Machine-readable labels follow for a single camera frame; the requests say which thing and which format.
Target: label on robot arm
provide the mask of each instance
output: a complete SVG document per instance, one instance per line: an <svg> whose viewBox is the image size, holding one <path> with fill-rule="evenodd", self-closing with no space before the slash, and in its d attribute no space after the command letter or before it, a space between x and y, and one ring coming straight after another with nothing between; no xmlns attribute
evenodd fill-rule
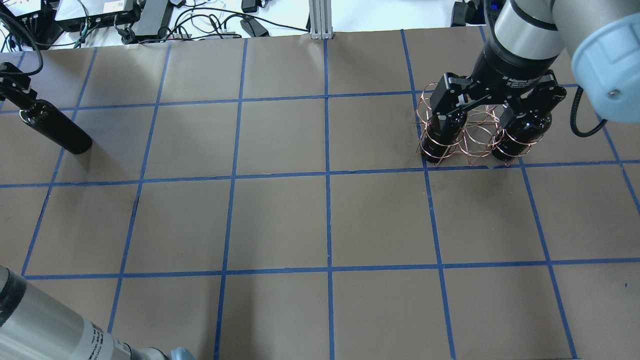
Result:
<svg viewBox="0 0 640 360"><path fill-rule="evenodd" d="M124 0L108 1L102 7L103 13L115 13L124 11Z"/></svg>
<svg viewBox="0 0 640 360"><path fill-rule="evenodd" d="M128 346L105 333L95 324L83 318L84 328L76 349L69 360L110 360L114 351L122 351L128 356Z"/></svg>

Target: grid square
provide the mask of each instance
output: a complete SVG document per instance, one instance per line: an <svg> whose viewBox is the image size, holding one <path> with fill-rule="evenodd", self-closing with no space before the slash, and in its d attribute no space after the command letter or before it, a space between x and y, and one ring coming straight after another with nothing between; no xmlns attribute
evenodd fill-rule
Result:
<svg viewBox="0 0 640 360"><path fill-rule="evenodd" d="M248 39L243 97L324 93L323 43L308 35Z"/></svg>
<svg viewBox="0 0 640 360"><path fill-rule="evenodd" d="M438 270L334 272L333 315L338 360L451 358Z"/></svg>
<svg viewBox="0 0 640 360"><path fill-rule="evenodd" d="M617 165L527 169L552 259L640 256L640 222Z"/></svg>
<svg viewBox="0 0 640 360"><path fill-rule="evenodd" d="M399 31L336 33L327 51L330 94L411 90Z"/></svg>
<svg viewBox="0 0 640 360"><path fill-rule="evenodd" d="M103 329L109 326L118 279L29 280L29 283Z"/></svg>
<svg viewBox="0 0 640 360"><path fill-rule="evenodd" d="M326 273L228 277L220 359L328 359L326 284Z"/></svg>
<svg viewBox="0 0 640 360"><path fill-rule="evenodd" d="M162 106L145 177L229 176L237 104Z"/></svg>
<svg viewBox="0 0 640 360"><path fill-rule="evenodd" d="M411 95L329 100L331 170L422 167Z"/></svg>
<svg viewBox="0 0 640 360"><path fill-rule="evenodd" d="M526 163L572 163L576 161L615 160L603 131L588 138L575 136L569 126L569 114L576 88L567 88L566 99L551 111L553 123L542 141L531 148L522 159ZM581 131L598 125L589 99L585 95L580 101L576 123Z"/></svg>
<svg viewBox="0 0 640 360"><path fill-rule="evenodd" d="M150 104L156 101L167 44L98 49L82 106Z"/></svg>
<svg viewBox="0 0 640 360"><path fill-rule="evenodd" d="M20 273L47 188L0 189L0 265Z"/></svg>
<svg viewBox="0 0 640 360"><path fill-rule="evenodd" d="M76 124L93 145L84 154L65 152L56 181L139 179L153 113L152 107L78 111Z"/></svg>
<svg viewBox="0 0 640 360"><path fill-rule="evenodd" d="M436 263L424 173L331 176L334 266Z"/></svg>
<svg viewBox="0 0 640 360"><path fill-rule="evenodd" d="M637 124L608 122L605 126L621 160L640 159L640 127Z"/></svg>
<svg viewBox="0 0 640 360"><path fill-rule="evenodd" d="M323 176L239 179L228 268L326 266Z"/></svg>
<svg viewBox="0 0 640 360"><path fill-rule="evenodd" d="M53 188L28 275L120 271L137 185Z"/></svg>
<svg viewBox="0 0 640 360"><path fill-rule="evenodd" d="M219 276L124 279L113 335L135 348L185 347L213 359L219 295Z"/></svg>
<svg viewBox="0 0 640 360"><path fill-rule="evenodd" d="M144 184L127 271L221 270L229 185L228 180Z"/></svg>
<svg viewBox="0 0 640 360"><path fill-rule="evenodd" d="M545 256L520 169L430 172L442 261L536 261Z"/></svg>
<svg viewBox="0 0 640 360"><path fill-rule="evenodd" d="M583 359L640 354L640 264L555 266L576 352Z"/></svg>
<svg viewBox="0 0 640 360"><path fill-rule="evenodd" d="M161 101L237 99L243 45L243 41L174 43ZM225 61L211 66L211 59L220 58L220 54Z"/></svg>
<svg viewBox="0 0 640 360"><path fill-rule="evenodd" d="M442 74L471 75L484 43L477 26L413 29L404 32L416 90Z"/></svg>
<svg viewBox="0 0 640 360"><path fill-rule="evenodd" d="M38 98L45 99L59 108L75 108L94 50L92 47L86 47L42 51L42 71L31 78L31 87L38 92ZM37 67L36 52L26 52L20 69L27 72ZM18 107L11 102L7 102L3 107L3 110L17 109Z"/></svg>
<svg viewBox="0 0 640 360"><path fill-rule="evenodd" d="M238 174L324 172L322 99L246 102Z"/></svg>
<svg viewBox="0 0 640 360"><path fill-rule="evenodd" d="M545 266L445 270L460 360L569 359Z"/></svg>
<svg viewBox="0 0 640 360"><path fill-rule="evenodd" d="M17 113L1 114L0 129L0 184L51 181L60 146L25 125Z"/></svg>

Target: wire bottle holder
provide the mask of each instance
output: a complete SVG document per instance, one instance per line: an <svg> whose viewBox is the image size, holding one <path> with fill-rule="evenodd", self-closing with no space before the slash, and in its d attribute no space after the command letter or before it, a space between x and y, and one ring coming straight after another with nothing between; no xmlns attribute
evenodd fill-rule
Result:
<svg viewBox="0 0 640 360"><path fill-rule="evenodd" d="M496 109L499 107L495 106L484 106L483 110L471 110L471 114L468 116L465 125L462 127L462 131L460 131L460 135L456 139L456 141L450 145L444 145L436 142L429 136L429 129L431 128L431 105L429 103L430 93L429 88L435 87L437 83L431 83L427 85L420 95L420 101L418 102L418 106L415 110L416 120L414 122L419 121L421 125L422 134L420 135L420 139L418 142L418 149L416 150L419 154L427 154L432 158L439 159L438 163L435 166L439 166L440 163L446 159L454 156L455 154L464 154L467 157L467 163L471 165L475 165L476 162L491 154L494 149L497 149L501 153L505 154L512 158L511 161L505 162L506 166L512 164L517 158L520 158L526 155L531 147L542 139L539 138L531 143L522 143L518 140L514 139L502 126L500 125L500 119L496 116ZM526 148L520 154L508 154L503 151L497 144L505 137L508 138L520 145L525 146ZM440 145L443 147L447 147L444 155L442 156L434 156L430 154L425 148L422 146L425 138L428 137L436 145Z"/></svg>

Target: table surface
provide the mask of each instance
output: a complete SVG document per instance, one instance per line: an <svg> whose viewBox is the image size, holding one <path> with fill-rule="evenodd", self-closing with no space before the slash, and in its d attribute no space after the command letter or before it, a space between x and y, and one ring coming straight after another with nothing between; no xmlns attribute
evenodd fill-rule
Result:
<svg viewBox="0 0 640 360"><path fill-rule="evenodd" d="M415 152L421 88L468 74L483 39L46 51L33 88L94 145L60 151L4 104L0 263L199 359L635 359L640 127L577 138L565 100L508 168ZM567 55L552 68L572 96Z"/></svg>

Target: metal post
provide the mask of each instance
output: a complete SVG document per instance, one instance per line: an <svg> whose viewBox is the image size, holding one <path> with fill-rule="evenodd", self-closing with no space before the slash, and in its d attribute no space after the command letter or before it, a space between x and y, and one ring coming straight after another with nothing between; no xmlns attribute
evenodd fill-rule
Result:
<svg viewBox="0 0 640 360"><path fill-rule="evenodd" d="M331 26L331 0L309 0L311 38L333 38Z"/></svg>

